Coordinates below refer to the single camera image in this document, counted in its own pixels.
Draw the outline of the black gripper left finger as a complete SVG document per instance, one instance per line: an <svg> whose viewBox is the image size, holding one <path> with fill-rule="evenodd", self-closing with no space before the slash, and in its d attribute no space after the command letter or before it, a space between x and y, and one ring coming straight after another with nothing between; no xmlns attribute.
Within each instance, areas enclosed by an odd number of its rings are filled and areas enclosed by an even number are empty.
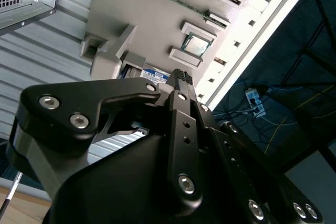
<svg viewBox="0 0 336 224"><path fill-rule="evenodd" d="M186 73L176 69L159 85L126 78L28 87L20 95L8 159L53 200L71 176L146 136L198 142Z"/></svg>

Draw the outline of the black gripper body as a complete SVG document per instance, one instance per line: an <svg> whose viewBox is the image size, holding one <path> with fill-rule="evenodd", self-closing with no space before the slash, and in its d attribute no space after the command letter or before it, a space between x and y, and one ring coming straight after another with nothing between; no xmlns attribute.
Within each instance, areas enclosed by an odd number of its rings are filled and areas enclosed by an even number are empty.
<svg viewBox="0 0 336 224"><path fill-rule="evenodd" d="M44 223L251 223L215 155L191 136L146 136L71 176Z"/></svg>

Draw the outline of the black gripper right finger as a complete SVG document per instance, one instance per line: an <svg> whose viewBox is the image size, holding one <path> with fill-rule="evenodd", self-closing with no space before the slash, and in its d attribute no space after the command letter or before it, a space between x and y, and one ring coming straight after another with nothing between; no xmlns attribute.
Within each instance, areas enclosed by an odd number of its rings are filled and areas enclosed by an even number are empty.
<svg viewBox="0 0 336 224"><path fill-rule="evenodd" d="M207 148L207 185L225 223L323 223L316 206L268 161L232 122L219 126L197 101L193 78L185 74L200 143Z"/></svg>

